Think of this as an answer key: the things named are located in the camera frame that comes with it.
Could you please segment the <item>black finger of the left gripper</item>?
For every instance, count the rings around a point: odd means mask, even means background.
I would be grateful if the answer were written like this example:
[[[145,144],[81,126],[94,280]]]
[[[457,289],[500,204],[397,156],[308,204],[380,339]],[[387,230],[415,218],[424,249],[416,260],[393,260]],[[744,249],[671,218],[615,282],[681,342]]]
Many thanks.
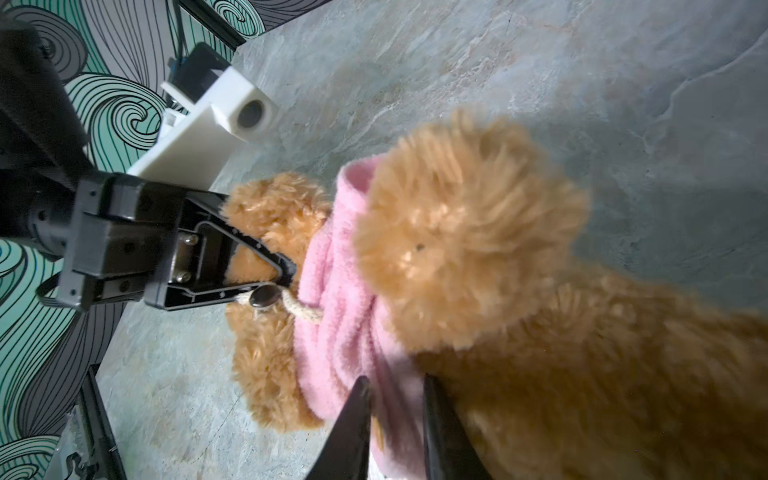
[[[191,191],[185,197],[185,231],[198,237],[192,270],[196,287],[224,287],[225,274],[238,247],[245,247],[274,271],[272,282],[289,286],[297,271],[288,257],[271,251],[259,238],[231,226],[220,211],[227,195]]]
[[[146,291],[146,304],[150,307],[177,311],[235,302],[263,309],[282,298],[282,289],[273,282],[256,282],[201,291],[180,285],[162,284]]]

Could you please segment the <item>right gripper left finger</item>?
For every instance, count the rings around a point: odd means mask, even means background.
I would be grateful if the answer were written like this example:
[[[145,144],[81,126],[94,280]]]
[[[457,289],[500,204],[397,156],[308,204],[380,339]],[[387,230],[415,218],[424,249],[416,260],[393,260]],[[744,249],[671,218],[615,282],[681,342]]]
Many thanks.
[[[371,387],[355,381],[306,480],[366,480],[370,459]]]

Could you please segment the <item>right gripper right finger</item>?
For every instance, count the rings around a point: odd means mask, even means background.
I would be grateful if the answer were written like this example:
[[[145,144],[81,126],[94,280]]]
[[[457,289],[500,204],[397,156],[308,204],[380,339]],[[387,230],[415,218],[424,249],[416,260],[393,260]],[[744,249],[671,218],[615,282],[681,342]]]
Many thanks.
[[[439,380],[423,384],[423,431],[429,480],[491,480]]]

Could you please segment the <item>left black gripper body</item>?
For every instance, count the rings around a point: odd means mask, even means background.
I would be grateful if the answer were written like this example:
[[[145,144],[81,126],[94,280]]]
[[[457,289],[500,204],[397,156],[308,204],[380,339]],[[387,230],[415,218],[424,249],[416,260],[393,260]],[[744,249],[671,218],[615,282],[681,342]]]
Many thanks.
[[[36,289],[47,307],[86,311],[142,300],[167,311],[206,305],[194,268],[172,268],[197,248],[178,248],[193,231],[190,214],[206,194],[127,174],[93,172],[77,190],[40,178],[35,184],[35,246],[62,260]]]

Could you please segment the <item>pink teddy hoodie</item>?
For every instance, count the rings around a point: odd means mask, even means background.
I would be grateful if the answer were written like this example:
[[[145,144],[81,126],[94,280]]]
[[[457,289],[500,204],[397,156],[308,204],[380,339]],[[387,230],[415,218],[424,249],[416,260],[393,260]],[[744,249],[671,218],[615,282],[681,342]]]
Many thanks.
[[[323,316],[319,323],[295,320],[297,379],[311,411],[332,421],[357,378],[367,377],[373,393],[371,452],[379,470],[423,479],[423,380],[389,330],[386,304],[364,282],[352,242],[381,161],[373,156],[341,169],[332,213],[309,244],[298,298]]]

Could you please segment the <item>brown teddy bear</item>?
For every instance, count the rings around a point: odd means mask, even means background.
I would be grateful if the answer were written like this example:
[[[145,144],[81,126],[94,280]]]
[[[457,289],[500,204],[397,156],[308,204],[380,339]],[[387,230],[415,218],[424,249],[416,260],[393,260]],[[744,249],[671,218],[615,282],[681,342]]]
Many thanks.
[[[506,118],[425,124],[378,156],[358,269],[493,478],[766,477],[765,316],[576,259],[588,195]],[[311,411],[294,354],[296,318],[323,316],[298,291],[335,196],[288,172],[222,209],[297,267],[274,305],[226,309],[233,375],[265,428],[338,418]]]

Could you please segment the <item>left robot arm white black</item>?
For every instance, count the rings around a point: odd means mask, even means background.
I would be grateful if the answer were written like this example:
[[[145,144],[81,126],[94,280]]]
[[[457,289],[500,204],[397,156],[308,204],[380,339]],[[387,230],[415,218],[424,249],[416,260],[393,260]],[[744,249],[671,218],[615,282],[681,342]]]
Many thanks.
[[[2,22],[1,235],[62,262],[42,303],[262,306],[292,282],[295,264],[226,219],[211,188],[274,103],[204,44],[164,89],[181,110],[162,116],[157,143],[125,173],[100,171],[36,30]]]

